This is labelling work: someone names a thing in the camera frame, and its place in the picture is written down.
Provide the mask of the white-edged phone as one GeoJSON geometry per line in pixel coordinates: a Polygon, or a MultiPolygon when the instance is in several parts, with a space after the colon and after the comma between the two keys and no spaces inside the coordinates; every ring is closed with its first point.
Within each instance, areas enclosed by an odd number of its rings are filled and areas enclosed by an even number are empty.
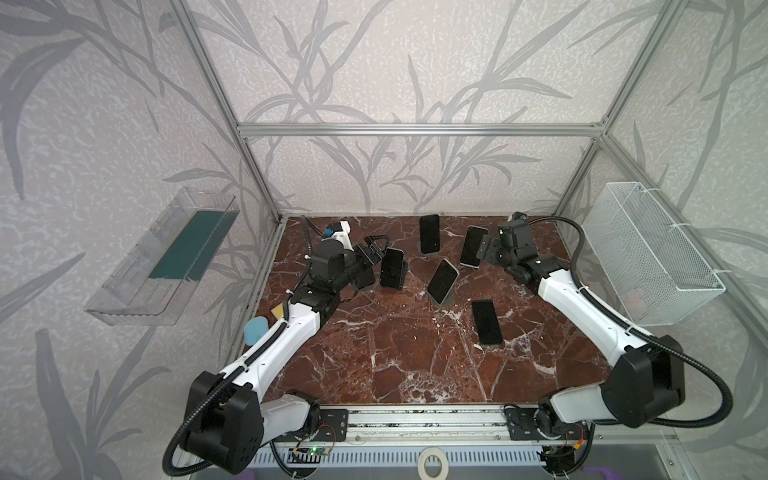
{"type": "Polygon", "coordinates": [[[478,257],[478,252],[487,234],[488,230],[483,227],[472,225],[467,228],[459,260],[461,266],[470,268],[480,266],[481,259],[478,257]]]}

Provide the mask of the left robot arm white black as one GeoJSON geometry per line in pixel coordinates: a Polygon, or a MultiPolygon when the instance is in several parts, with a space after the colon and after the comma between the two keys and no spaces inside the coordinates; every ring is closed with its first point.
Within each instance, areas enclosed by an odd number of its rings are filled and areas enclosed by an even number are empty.
{"type": "Polygon", "coordinates": [[[237,475],[264,445],[290,432],[316,431],[319,402],[301,393],[264,396],[297,351],[328,322],[350,284],[368,280],[388,250],[385,235],[351,246],[346,233],[320,241],[282,302],[282,314],[256,344],[218,373],[192,383],[184,419],[162,458],[169,477],[216,466],[237,475]]]}

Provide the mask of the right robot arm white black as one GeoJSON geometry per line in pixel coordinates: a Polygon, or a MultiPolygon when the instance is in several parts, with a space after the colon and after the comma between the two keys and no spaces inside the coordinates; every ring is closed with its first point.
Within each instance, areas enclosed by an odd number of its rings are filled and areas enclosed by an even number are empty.
{"type": "Polygon", "coordinates": [[[711,368],[684,353],[671,336],[656,337],[631,323],[594,295],[583,283],[578,260],[586,243],[583,228],[569,220],[578,243],[564,264],[554,254],[537,250],[532,227],[536,220],[517,212],[495,233],[483,236],[477,257],[504,269],[555,307],[602,353],[611,370],[601,383],[570,387],[539,399],[535,422],[552,437],[566,424],[623,425],[638,428],[647,423],[683,429],[716,425],[732,412],[734,397],[727,383],[711,368]],[[717,410],[703,418],[678,420],[666,413],[681,406],[686,397],[684,368],[690,366],[719,390],[717,410]]]}

